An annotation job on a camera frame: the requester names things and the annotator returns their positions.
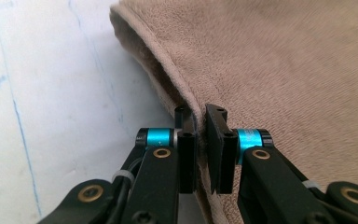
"blue metal pivot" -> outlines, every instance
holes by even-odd
[[[240,155],[237,157],[238,165],[242,165],[243,153],[250,147],[262,147],[263,139],[257,129],[237,129],[239,137]]]
[[[169,146],[171,131],[169,128],[150,128],[147,132],[147,147]]]

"black cable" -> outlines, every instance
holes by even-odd
[[[139,166],[141,165],[142,158],[139,158],[132,162],[132,164],[129,166],[128,171],[130,171],[133,175],[136,175]],[[121,220],[121,216],[123,214],[125,205],[127,203],[127,199],[130,193],[131,188],[131,182],[128,178],[122,177],[123,180],[121,182],[120,192],[117,196],[117,204],[114,206],[114,210],[107,219],[107,224],[118,224]]]

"terry cloth fabric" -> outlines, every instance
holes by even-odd
[[[309,179],[358,184],[358,0],[123,0],[117,38],[161,102],[205,104],[230,128],[264,128]],[[237,193],[212,195],[200,142],[198,199],[208,222],[242,223]],[[235,191],[240,167],[237,167]]]

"beige fabric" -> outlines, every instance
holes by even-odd
[[[111,21],[161,102],[188,103],[201,133],[204,105],[220,105],[324,188],[358,184],[358,0],[124,0]],[[236,194],[211,195],[205,157],[201,142],[204,215],[241,223]]]

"white table surface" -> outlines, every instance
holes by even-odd
[[[142,127],[173,127],[101,0],[0,0],[0,223],[36,223],[110,180]],[[203,223],[193,195],[179,223]]]

